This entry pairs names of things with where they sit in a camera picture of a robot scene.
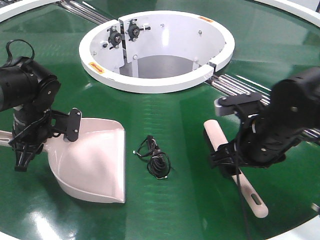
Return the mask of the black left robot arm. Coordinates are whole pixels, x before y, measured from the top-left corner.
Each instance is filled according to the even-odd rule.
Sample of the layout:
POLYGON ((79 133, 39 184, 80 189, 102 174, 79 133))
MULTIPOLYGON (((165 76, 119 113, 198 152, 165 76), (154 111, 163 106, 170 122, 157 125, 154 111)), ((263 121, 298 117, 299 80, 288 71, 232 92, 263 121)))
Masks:
POLYGON ((60 135, 69 142, 78 139, 82 113, 77 108, 69 113, 53 110, 61 87, 57 76, 37 63, 34 54, 13 58, 12 43, 6 43, 7 60, 0 67, 0 110, 14 110, 8 144, 15 152, 15 171, 26 172, 47 139, 60 135))

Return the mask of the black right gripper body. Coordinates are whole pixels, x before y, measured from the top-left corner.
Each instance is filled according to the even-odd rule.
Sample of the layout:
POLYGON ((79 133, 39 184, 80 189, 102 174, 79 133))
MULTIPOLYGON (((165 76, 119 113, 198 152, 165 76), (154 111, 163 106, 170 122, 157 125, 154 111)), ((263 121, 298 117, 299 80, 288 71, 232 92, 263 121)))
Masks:
POLYGON ((243 167, 268 168, 286 158, 285 128, 261 115, 248 118, 234 141, 243 167))

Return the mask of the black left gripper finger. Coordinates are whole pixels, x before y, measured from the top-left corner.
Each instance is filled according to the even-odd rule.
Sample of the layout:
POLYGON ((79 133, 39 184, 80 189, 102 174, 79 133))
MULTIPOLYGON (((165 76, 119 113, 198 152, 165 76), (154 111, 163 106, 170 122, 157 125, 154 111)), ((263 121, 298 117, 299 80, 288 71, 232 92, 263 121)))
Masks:
POLYGON ((30 161, 35 158, 38 151, 37 145, 18 144, 14 147, 16 162, 14 170, 16 172, 26 172, 30 161))

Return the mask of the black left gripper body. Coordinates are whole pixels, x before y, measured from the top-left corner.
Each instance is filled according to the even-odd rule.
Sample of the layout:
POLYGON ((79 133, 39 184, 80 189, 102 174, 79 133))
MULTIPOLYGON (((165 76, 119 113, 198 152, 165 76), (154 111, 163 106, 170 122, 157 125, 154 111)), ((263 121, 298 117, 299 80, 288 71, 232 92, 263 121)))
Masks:
POLYGON ((40 146, 53 137, 51 107, 40 111, 34 106, 16 106, 13 109, 12 140, 9 145, 14 150, 40 146))

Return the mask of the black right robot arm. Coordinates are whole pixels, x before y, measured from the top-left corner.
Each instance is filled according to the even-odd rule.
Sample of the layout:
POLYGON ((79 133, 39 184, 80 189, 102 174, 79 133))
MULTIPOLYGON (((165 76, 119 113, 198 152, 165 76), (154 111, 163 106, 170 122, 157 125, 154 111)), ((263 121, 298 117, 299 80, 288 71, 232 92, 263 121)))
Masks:
POLYGON ((236 114, 235 139, 211 155, 212 166, 268 168, 285 160, 305 129, 320 126, 320 69, 312 67, 275 84, 270 103, 260 93, 219 98, 217 115, 236 114))

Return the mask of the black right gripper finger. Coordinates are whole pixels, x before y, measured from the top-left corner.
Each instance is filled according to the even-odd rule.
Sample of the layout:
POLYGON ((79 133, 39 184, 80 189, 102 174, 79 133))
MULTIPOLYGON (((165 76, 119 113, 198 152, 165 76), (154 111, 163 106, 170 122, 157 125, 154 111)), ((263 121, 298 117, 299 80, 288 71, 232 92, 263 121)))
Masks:
POLYGON ((221 174, 224 178, 231 178, 232 176, 240 175, 242 172, 239 167, 234 165, 222 165, 221 174))
POLYGON ((209 155, 210 167, 235 166, 235 155, 236 151, 232 143, 222 144, 209 155))

